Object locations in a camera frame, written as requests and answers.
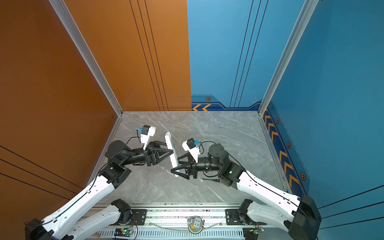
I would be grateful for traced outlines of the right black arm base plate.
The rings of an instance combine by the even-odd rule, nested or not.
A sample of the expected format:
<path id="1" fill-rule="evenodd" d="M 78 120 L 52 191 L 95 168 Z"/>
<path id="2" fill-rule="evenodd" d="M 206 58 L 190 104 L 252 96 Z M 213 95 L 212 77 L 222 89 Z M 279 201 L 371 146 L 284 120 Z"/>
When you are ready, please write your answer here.
<path id="1" fill-rule="evenodd" d="M 227 225 L 244 225 L 244 226 L 266 226 L 264 222 L 253 221 L 244 211 L 238 209 L 226 209 L 226 223 Z"/>

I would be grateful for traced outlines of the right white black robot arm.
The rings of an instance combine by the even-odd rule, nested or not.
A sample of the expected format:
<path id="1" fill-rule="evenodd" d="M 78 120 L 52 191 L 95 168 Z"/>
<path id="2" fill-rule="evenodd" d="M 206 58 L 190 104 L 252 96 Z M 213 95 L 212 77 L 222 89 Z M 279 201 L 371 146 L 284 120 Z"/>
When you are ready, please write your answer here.
<path id="1" fill-rule="evenodd" d="M 246 170 L 222 145 L 213 144 L 202 157 L 198 147 L 185 146 L 186 154 L 172 160 L 171 173 L 185 179 L 199 172 L 218 171 L 220 183 L 262 201 L 245 199 L 238 214 L 245 225 L 264 223 L 286 231 L 294 240 L 316 240 L 322 217 L 313 198 L 284 192 Z"/>

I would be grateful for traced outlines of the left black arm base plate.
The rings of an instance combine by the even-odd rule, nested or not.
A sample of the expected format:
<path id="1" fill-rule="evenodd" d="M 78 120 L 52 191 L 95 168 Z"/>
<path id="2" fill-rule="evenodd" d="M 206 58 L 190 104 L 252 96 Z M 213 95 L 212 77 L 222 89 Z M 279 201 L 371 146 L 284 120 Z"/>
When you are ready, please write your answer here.
<path id="1" fill-rule="evenodd" d="M 121 226 L 143 226 L 145 224 L 147 217 L 146 209 L 133 209 L 130 211 L 125 211 L 121 213 L 119 220 L 117 221 L 118 225 Z"/>

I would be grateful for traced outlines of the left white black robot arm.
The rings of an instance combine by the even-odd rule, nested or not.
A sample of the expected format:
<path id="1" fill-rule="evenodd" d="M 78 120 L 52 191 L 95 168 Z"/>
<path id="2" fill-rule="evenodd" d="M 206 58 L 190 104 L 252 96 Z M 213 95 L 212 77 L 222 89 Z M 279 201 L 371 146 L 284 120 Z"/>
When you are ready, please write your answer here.
<path id="1" fill-rule="evenodd" d="M 128 165 L 155 166 L 174 153 L 174 145 L 150 142 L 146 148 L 131 149 L 124 142 L 112 142 L 105 156 L 108 162 L 80 193 L 43 220 L 26 223 L 27 240 L 84 240 L 114 223 L 127 223 L 131 207 L 123 200 L 113 201 L 104 210 L 82 220 L 96 203 L 117 189 L 132 172 Z"/>

